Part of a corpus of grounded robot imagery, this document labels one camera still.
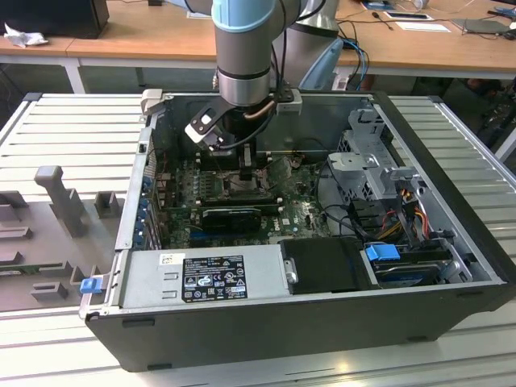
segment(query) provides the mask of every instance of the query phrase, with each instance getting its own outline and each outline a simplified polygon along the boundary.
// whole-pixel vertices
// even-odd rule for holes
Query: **desk leg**
[[[74,58],[69,58],[63,66],[68,74],[68,79],[70,81],[70,85],[72,86],[72,90],[75,94],[86,94],[86,88],[82,83],[81,74],[79,73],[79,61]]]

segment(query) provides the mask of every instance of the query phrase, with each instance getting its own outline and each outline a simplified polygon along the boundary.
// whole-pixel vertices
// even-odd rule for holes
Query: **white table frame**
[[[81,78],[79,68],[83,66],[134,67],[161,69],[214,69],[214,61],[201,60],[168,60],[168,59],[133,59],[133,58],[98,58],[72,56],[37,56],[37,55],[0,55],[0,63],[21,65],[60,65],[68,75],[70,85],[75,94],[86,93],[87,86]],[[354,70],[355,66],[339,66],[337,74],[345,75]],[[481,78],[511,80],[514,73],[492,72],[488,70],[442,70],[442,69],[400,69],[388,67],[371,67],[369,74],[407,77],[446,77],[446,78]]]

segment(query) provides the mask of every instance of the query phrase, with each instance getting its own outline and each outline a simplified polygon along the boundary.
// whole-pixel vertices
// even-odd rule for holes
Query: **smartphone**
[[[433,20],[427,14],[411,14],[410,12],[392,12],[387,10],[384,12],[391,19],[401,19],[401,20]]]

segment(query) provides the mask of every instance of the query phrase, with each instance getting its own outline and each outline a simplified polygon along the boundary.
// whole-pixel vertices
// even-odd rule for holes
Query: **black plastic cover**
[[[357,242],[352,238],[282,240],[283,259],[293,260],[298,274],[292,294],[371,289]]]

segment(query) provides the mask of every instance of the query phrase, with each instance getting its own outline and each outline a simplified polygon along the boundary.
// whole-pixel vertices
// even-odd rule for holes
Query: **robotic arm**
[[[308,0],[171,2],[211,15],[222,98],[233,106],[257,106],[269,95],[271,44],[298,19]]]
[[[321,88],[321,79],[328,70],[333,71],[342,49],[335,24],[339,1],[168,1],[192,12],[211,15],[215,25],[220,97],[192,117],[185,133],[211,151],[235,149],[240,170],[250,170],[256,153],[254,139],[273,118],[281,93],[277,83],[279,87],[270,97],[273,47],[278,56],[283,52],[283,39],[278,36],[298,22],[289,32],[293,44],[285,50],[285,57],[277,58],[278,68],[292,74],[294,85]],[[319,35],[317,30],[325,32]],[[233,144],[224,143],[220,127],[234,136]]]

